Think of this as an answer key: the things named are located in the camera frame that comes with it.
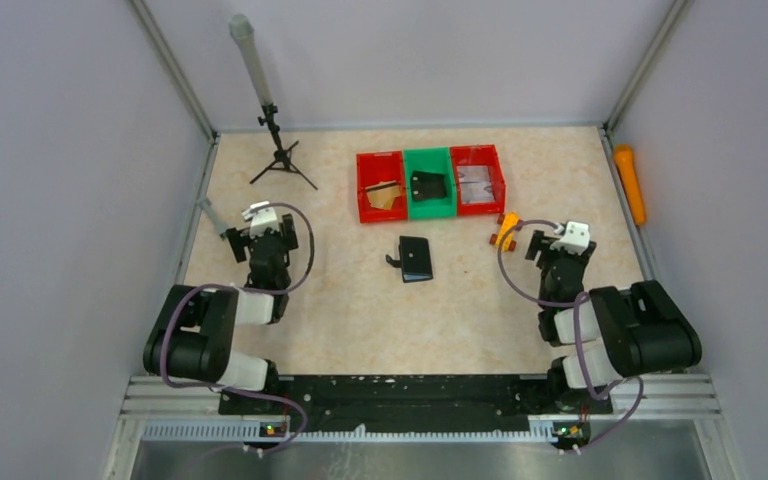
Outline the black leather card holder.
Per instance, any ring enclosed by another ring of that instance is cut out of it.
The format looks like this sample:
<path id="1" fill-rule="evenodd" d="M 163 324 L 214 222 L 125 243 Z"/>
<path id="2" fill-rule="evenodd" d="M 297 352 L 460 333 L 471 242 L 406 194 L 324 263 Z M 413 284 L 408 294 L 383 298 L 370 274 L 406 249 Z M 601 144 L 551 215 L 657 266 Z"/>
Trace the black leather card holder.
<path id="1" fill-rule="evenodd" d="M 400 271 L 403 283 L 430 281 L 434 278 L 430 245 L 427 238 L 400 236 L 398 257 L 387 254 L 385 262 Z"/>

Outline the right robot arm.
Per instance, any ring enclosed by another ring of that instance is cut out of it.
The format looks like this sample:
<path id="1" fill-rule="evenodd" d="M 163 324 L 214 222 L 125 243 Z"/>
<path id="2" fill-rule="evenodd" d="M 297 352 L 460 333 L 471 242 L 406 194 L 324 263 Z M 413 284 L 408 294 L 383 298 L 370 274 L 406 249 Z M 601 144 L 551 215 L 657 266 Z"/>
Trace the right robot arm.
<path id="1" fill-rule="evenodd" d="M 575 353 L 554 359 L 547 372 L 547 395 L 563 410 L 583 403 L 587 388 L 625 378 L 697 365 L 698 333 L 660 282 L 645 280 L 620 290 L 614 286 L 583 292 L 584 273 L 596 244 L 572 246 L 541 231 L 533 233 L 525 257 L 540 271 L 538 329 L 553 347 Z"/>

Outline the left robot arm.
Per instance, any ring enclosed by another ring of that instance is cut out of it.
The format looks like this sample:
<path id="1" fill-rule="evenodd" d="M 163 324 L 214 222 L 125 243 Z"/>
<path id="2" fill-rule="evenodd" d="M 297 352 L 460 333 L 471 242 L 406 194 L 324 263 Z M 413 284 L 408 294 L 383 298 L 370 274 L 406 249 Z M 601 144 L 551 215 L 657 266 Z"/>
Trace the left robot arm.
<path id="1" fill-rule="evenodd" d="M 266 208 L 246 220 L 248 227 L 226 231 L 236 261 L 249 266 L 245 289 L 207 287 L 191 294 L 191 286 L 173 285 L 143 350 L 148 372 L 159 375 L 164 364 L 170 378 L 256 392 L 266 387 L 272 364 L 235 351 L 234 332 L 283 317 L 285 291 L 292 285 L 290 252 L 298 248 L 298 237 L 291 214 Z"/>

